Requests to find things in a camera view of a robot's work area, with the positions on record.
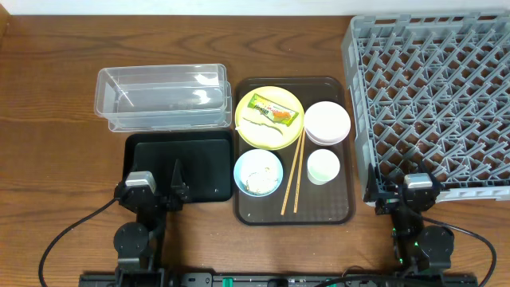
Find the white cup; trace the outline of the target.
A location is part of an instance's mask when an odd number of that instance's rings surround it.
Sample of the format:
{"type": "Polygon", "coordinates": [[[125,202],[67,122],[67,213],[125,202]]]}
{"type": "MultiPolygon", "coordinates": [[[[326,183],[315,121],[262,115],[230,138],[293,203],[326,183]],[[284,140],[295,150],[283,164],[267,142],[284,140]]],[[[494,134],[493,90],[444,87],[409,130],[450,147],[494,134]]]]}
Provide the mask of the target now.
{"type": "Polygon", "coordinates": [[[307,159],[307,176],[311,183],[324,185],[332,181],[340,171],[337,155],[328,149],[318,149],[307,159]]]}

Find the pink white bowl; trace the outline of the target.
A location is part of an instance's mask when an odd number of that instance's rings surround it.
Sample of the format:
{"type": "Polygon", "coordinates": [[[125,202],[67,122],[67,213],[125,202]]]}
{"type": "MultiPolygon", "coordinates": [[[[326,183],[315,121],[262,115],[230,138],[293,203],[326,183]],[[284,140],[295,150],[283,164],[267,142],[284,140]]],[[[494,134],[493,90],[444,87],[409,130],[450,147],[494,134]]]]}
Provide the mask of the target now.
{"type": "Polygon", "coordinates": [[[351,118],[340,104],[321,101],[310,106],[305,112],[304,129],[313,143],[331,146],[348,137],[351,118]]]}

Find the light blue bowl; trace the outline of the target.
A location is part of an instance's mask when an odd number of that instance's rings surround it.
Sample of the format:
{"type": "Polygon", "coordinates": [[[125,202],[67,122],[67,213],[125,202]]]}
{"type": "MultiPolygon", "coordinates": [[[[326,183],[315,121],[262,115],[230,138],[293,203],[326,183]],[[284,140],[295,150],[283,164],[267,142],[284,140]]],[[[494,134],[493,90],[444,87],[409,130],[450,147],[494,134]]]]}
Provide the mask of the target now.
{"type": "Polygon", "coordinates": [[[283,166],[281,161],[277,158],[277,156],[270,151],[262,149],[253,149],[242,154],[238,158],[233,169],[233,178],[238,189],[248,196],[257,198],[265,197],[276,191],[278,187],[281,185],[281,182],[283,180],[283,174],[284,174],[283,166]],[[250,173],[261,170],[265,167],[273,169],[278,174],[278,184],[270,193],[266,195],[260,196],[249,193],[246,190],[245,186],[245,180],[247,176],[250,173]]]}

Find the pile of rice grains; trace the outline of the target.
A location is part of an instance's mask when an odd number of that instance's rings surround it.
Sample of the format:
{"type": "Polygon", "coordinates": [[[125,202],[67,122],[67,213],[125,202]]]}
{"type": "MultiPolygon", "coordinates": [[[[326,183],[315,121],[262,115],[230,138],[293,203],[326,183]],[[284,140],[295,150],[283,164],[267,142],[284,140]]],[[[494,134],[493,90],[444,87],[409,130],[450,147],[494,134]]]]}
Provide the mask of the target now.
{"type": "Polygon", "coordinates": [[[246,180],[246,190],[253,195],[266,195],[278,184],[278,174],[271,168],[265,167],[250,173],[246,180]]]}

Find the yellow round plate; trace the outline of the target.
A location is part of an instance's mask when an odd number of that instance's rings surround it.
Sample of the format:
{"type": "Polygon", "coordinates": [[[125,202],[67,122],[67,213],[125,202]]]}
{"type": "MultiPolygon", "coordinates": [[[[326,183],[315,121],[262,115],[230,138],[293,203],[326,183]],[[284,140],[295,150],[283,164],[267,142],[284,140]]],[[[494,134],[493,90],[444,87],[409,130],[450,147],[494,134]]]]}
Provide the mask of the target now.
{"type": "Polygon", "coordinates": [[[246,143],[253,147],[265,150],[279,150],[289,146],[299,138],[302,130],[304,129],[304,108],[302,103],[287,89],[276,86],[251,88],[249,91],[243,92],[237,103],[235,111],[235,127],[239,124],[242,117],[261,119],[268,124],[274,124],[283,132],[283,135],[280,135],[277,132],[273,132],[271,129],[262,133],[237,131],[246,143]],[[257,110],[248,107],[248,103],[255,93],[286,108],[299,112],[299,115],[290,126],[275,124],[265,116],[261,115],[257,110]]]}

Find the green snack wrapper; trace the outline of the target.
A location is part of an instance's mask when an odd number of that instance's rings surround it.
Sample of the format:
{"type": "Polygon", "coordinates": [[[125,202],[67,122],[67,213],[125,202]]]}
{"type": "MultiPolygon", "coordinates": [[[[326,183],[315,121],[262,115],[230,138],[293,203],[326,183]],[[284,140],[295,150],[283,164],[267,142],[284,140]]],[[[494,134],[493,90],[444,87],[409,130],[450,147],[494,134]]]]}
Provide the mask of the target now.
{"type": "Polygon", "coordinates": [[[250,99],[248,107],[257,110],[273,123],[284,124],[286,126],[290,126],[299,115],[299,112],[286,108],[256,93],[250,99]]]}

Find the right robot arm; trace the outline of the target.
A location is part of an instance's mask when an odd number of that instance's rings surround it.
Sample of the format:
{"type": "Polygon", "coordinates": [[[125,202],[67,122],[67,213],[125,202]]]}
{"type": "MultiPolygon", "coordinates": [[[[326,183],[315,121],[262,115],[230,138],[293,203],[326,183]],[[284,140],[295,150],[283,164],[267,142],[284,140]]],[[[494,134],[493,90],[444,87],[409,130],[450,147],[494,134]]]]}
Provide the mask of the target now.
{"type": "Polygon", "coordinates": [[[398,275],[437,276],[451,267],[454,235],[450,228],[424,224],[422,212],[429,210],[442,190],[442,184],[424,163],[418,171],[405,175],[395,191],[381,191],[375,168],[368,167],[364,202],[375,204],[377,215],[390,215],[394,230],[395,257],[401,262],[398,275]]]}

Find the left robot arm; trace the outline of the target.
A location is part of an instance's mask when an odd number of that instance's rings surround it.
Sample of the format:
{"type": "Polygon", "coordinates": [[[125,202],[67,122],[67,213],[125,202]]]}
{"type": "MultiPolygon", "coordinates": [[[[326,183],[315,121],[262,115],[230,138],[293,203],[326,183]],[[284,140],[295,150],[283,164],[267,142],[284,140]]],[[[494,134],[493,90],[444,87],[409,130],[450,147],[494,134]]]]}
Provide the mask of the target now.
{"type": "Polygon", "coordinates": [[[161,256],[167,213],[181,211],[189,198],[180,160],[175,165],[167,189],[159,189],[150,171],[130,171],[119,182],[114,196],[119,204],[136,215],[123,224],[113,244],[118,254],[116,286],[176,286],[162,267],[161,256]]]}

